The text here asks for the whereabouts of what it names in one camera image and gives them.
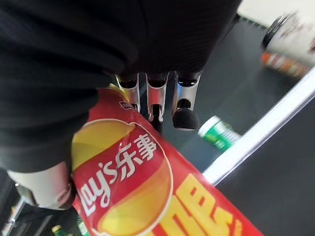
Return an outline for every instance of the robotic hand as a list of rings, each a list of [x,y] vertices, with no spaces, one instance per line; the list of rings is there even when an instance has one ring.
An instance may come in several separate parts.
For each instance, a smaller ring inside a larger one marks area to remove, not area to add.
[[[174,127],[196,129],[201,71],[239,3],[1,0],[0,166],[27,202],[71,206],[73,134],[113,75],[140,110],[146,73],[149,120],[160,130],[176,71]]]

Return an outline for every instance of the black fabric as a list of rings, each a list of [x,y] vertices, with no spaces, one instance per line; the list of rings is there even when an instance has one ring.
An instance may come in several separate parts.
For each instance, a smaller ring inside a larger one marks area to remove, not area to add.
[[[32,172],[69,158],[113,74],[201,70],[239,3],[0,0],[1,166]]]

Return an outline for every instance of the lay's chip bag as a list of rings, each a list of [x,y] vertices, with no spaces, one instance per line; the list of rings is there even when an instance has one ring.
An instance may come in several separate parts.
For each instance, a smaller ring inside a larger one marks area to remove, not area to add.
[[[262,235],[117,88],[73,140],[74,206],[93,236]]]

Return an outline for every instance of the red chip bag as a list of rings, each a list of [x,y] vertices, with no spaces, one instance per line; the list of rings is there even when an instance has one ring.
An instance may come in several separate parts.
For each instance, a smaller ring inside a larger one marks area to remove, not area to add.
[[[117,88],[73,139],[74,206],[95,236],[262,235]]]

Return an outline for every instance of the green bottle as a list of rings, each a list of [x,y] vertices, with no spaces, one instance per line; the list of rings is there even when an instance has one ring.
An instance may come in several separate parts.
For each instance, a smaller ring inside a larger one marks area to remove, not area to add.
[[[56,225],[55,227],[52,228],[52,231],[55,236],[68,236],[68,234],[63,231],[63,228],[61,225]]]
[[[228,150],[235,144],[241,135],[232,130],[217,116],[208,119],[199,129],[198,135],[204,140],[214,144],[221,151]]]
[[[80,217],[78,217],[77,225],[82,236],[90,236],[87,227],[85,226],[83,220]]]

